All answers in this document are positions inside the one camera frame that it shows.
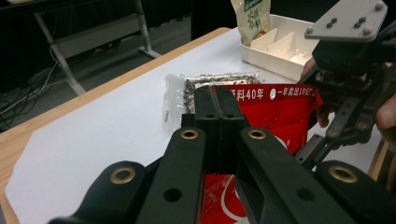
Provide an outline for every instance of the human hand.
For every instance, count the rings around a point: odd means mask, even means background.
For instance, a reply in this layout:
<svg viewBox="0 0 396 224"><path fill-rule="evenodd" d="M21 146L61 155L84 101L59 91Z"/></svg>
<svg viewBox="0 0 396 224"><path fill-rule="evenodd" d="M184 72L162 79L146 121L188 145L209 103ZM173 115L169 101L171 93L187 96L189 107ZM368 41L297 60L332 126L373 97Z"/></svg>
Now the human hand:
<svg viewBox="0 0 396 224"><path fill-rule="evenodd" d="M396 93L379 107L375 123L382 136L396 146Z"/></svg>
<svg viewBox="0 0 396 224"><path fill-rule="evenodd" d="M306 62L300 78L304 77L309 71L314 69L315 65L316 62L314 58L311 58L308 62ZM332 112L334 112L334 109L328 105L321 105L317 109L318 124L321 128L325 128L329 125L329 114Z"/></svg>

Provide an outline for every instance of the white tray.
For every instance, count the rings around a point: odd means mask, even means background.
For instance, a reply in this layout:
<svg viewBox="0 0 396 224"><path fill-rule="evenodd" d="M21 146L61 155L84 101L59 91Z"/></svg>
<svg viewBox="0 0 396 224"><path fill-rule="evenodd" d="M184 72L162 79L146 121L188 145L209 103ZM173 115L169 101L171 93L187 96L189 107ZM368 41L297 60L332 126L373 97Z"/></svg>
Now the white tray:
<svg viewBox="0 0 396 224"><path fill-rule="evenodd" d="M250 47L241 44L242 60L297 81L318 43L304 37L313 23L277 15L270 18L270 32L253 40Z"/></svg>

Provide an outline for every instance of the white table surface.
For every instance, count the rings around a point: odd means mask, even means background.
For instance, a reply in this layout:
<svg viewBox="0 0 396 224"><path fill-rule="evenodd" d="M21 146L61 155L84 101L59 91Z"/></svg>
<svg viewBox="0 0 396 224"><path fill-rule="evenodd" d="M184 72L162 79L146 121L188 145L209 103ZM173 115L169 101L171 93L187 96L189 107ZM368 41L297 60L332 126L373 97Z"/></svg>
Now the white table surface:
<svg viewBox="0 0 396 224"><path fill-rule="evenodd" d="M114 162L148 165L161 157L171 135L163 128L164 77L261 70L242 62L239 42L233 29L35 131L6 187L20 223L70 216L93 180ZM292 82L262 72L267 82ZM375 128L369 144L341 148L328 160L367 172L379 141Z"/></svg>

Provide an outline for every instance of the dark background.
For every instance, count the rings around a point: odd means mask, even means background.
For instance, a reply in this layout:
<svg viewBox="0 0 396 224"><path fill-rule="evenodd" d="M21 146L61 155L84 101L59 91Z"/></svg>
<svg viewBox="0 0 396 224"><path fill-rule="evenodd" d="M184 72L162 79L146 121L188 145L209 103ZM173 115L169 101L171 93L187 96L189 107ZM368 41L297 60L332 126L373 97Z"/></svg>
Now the dark background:
<svg viewBox="0 0 396 224"><path fill-rule="evenodd" d="M191 39L219 27L236 27L231 0L141 0L148 28L191 15ZM43 7L46 24L55 38L71 35L134 13L132 0L96 0L78 4L77 0L37 0ZM271 13L303 21L316 21L337 0L272 0ZM394 0L384 24L395 20ZM52 66L49 45L38 27L33 10L0 0L0 92L26 85L35 73Z"/></svg>

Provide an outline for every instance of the plastic wrapper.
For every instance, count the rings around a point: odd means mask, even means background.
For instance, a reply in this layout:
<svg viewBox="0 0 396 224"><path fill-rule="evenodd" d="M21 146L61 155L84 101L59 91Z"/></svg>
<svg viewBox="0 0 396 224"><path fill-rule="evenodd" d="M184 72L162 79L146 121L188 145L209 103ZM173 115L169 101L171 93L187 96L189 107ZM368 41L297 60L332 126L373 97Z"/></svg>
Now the plastic wrapper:
<svg viewBox="0 0 396 224"><path fill-rule="evenodd" d="M263 83L260 72L166 76L163 97L163 125L166 131L180 128L181 115L194 113L193 92L204 85L244 85Z"/></svg>

